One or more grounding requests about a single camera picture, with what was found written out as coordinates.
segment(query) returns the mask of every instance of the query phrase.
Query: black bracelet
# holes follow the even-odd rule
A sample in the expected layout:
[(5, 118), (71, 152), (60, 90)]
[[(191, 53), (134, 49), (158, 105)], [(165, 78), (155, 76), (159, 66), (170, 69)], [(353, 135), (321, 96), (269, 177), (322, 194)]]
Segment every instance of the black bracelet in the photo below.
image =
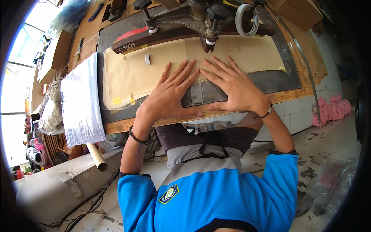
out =
[(263, 116), (263, 117), (260, 117), (258, 114), (256, 114), (256, 116), (254, 117), (254, 119), (256, 119), (257, 117), (259, 117), (259, 118), (264, 118), (264, 117), (266, 117), (271, 111), (272, 111), (272, 103), (270, 103), (270, 107), (269, 107), (269, 109), (268, 109), (268, 112)]
[(149, 135), (147, 141), (140, 141), (139, 139), (137, 139), (137, 138), (133, 135), (133, 133), (131, 132), (132, 129), (133, 129), (133, 126), (129, 127), (129, 135), (130, 135), (130, 137), (131, 137), (133, 140), (135, 140), (137, 143), (139, 143), (139, 148), (138, 148), (138, 151), (137, 151), (137, 154), (138, 154), (138, 153), (139, 153), (140, 146), (141, 146), (142, 144), (144, 144), (144, 145), (148, 145), (148, 144), (150, 144), (151, 142), (153, 142), (153, 139), (151, 140), (151, 135)]

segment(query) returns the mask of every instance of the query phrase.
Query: workbench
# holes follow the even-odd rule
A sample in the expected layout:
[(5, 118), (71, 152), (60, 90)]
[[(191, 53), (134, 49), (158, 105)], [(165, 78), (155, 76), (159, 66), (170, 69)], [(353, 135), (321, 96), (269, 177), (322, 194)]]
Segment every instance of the workbench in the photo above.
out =
[[(133, 124), (136, 115), (136, 110), (140, 104), (147, 98), (143, 97), (136, 100), (136, 104), (129, 105), (123, 110), (106, 110), (103, 103), (103, 62), (105, 49), (112, 46), (113, 42), (123, 33), (142, 28), (144, 24), (144, 14), (135, 14), (132, 8), (134, 0), (128, 0), (127, 9), (123, 16), (115, 21), (108, 20), (101, 22), (104, 16), (104, 9), (98, 14), (92, 22), (87, 22), (97, 6), (92, 6), (82, 20), (77, 31), (75, 41), (72, 46), (72, 55), (70, 58), (70, 70), (78, 63), (89, 57), (95, 51), (98, 52), (98, 95), (101, 108), (102, 122), (104, 124), (106, 134), (128, 131)], [(165, 10), (163, 6), (154, 2), (149, 8), (151, 15), (160, 13)], [(293, 38), (284, 29), (284, 27), (272, 17), (272, 13), (267, 8), (257, 7), (259, 16), (263, 24), (274, 27), (275, 34), (272, 39), (279, 51), (283, 60), (286, 73), (279, 71), (260, 71), (250, 73), (249, 78), (254, 84), (267, 94), (273, 104), (293, 100), (296, 98), (313, 95), (313, 89), (309, 79), (308, 70), (304, 63), (303, 57), (298, 48), (295, 46)], [(73, 54), (77, 50), (76, 44), (81, 38), (89, 39), (81, 49), (80, 61), (76, 62), (73, 59)], [(315, 84), (319, 84), (323, 77), (314, 76)], [(228, 114), (225, 111), (206, 111), (207, 105), (216, 101), (227, 100), (227, 95), (210, 81), (204, 81), (192, 85), (181, 100), (183, 107), (195, 107), (204, 113), (205, 118), (215, 117), (218, 115)], [(193, 117), (174, 118), (170, 120), (159, 120), (155, 122), (154, 127), (168, 125), (177, 122), (186, 122), (194, 120)]]

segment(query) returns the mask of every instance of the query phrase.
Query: window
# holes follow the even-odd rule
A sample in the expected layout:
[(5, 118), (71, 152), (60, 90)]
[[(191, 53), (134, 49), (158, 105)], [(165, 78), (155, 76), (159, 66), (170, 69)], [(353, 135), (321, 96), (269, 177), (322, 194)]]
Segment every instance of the window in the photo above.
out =
[(32, 85), (36, 65), (33, 60), (43, 50), (43, 34), (59, 8), (49, 0), (40, 0), (21, 25), (10, 51), (1, 90), (1, 137), (10, 167), (27, 163), (24, 123), (31, 113)]

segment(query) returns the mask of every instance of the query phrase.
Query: gray shorts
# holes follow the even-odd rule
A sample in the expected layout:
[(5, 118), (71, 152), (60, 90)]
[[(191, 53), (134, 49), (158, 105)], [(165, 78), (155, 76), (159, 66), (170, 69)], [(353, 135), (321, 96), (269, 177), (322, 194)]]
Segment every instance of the gray shorts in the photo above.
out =
[(250, 148), (258, 131), (247, 127), (232, 127), (223, 130), (190, 134), (181, 123), (155, 128), (165, 153), (172, 148), (195, 144), (231, 147), (243, 154)]

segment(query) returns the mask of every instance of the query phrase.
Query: finger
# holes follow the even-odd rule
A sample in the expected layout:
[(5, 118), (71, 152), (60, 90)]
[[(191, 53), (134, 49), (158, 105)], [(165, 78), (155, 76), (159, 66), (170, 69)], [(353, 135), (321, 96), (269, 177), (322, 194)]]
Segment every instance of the finger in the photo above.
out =
[(201, 117), (202, 116), (202, 112), (195, 109), (195, 108), (182, 108), (180, 110), (180, 117), (184, 117), (184, 116), (194, 116), (194, 117)]
[(196, 68), (196, 70), (193, 71), (191, 75), (189, 75), (189, 77), (179, 85), (179, 88), (181, 88), (185, 92), (189, 88), (189, 86), (191, 86), (196, 81), (199, 74), (200, 69)]
[(235, 75), (236, 72), (230, 68), (228, 65), (226, 65), (224, 62), (220, 61), (218, 58), (215, 56), (212, 56), (212, 60), (220, 67), (222, 68), (226, 73), (229, 75)]
[(230, 56), (227, 56), (227, 61), (229, 62), (229, 65), (233, 68), (235, 72), (237, 72), (240, 75), (245, 75), (245, 73), (237, 66), (237, 64), (232, 60)]
[(221, 79), (228, 78), (227, 73), (225, 71), (223, 71), (223, 69), (221, 69), (220, 67), (215, 66), (213, 63), (211, 63), (207, 59), (204, 59), (203, 62), (206, 65), (206, 67), (209, 68), (210, 71), (212, 71), (213, 73), (215, 73)]
[(207, 106), (207, 110), (228, 111), (228, 104), (226, 102), (214, 102)]
[(169, 76), (169, 78), (167, 79), (168, 82), (172, 82), (173, 80), (175, 80), (175, 78), (177, 78), (177, 76), (180, 74), (181, 71), (183, 71), (187, 64), (188, 61), (184, 60), (183, 63), (181, 63), (178, 68)]
[(167, 80), (167, 77), (169, 76), (170, 68), (171, 68), (171, 62), (166, 64), (165, 69), (159, 80), (159, 83), (164, 83)]
[(213, 82), (217, 86), (221, 88), (224, 81), (220, 79), (217, 75), (211, 74), (210, 72), (206, 71), (205, 69), (200, 69), (202, 75), (204, 75), (209, 81)]
[(192, 59), (191, 62), (187, 64), (183, 71), (181, 71), (180, 74), (175, 78), (175, 85), (180, 85), (187, 78), (195, 63), (196, 61)]

